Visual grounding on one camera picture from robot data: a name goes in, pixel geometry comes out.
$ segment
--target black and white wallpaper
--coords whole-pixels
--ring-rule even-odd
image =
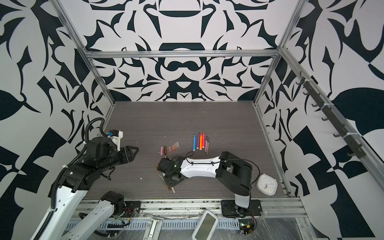
[[[319,239],[382,239],[384,192],[281,59],[259,107],[292,194]]]
[[[272,57],[103,58],[116,101],[253,100]]]
[[[1,1],[0,73],[1,239],[29,239],[85,125],[110,104],[47,0]]]
[[[276,49],[298,0],[62,0],[92,51]]]
[[[310,0],[287,45],[384,159],[384,4]]]

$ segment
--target clock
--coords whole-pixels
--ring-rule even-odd
[[[256,186],[265,195],[273,196],[276,193],[277,181],[264,173],[257,180]]]

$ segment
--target orange marker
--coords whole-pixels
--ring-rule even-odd
[[[200,150],[202,150],[203,149],[203,143],[202,143],[202,141],[203,141],[203,135],[202,134],[200,134]]]
[[[203,148],[205,148],[205,134],[203,132]]]

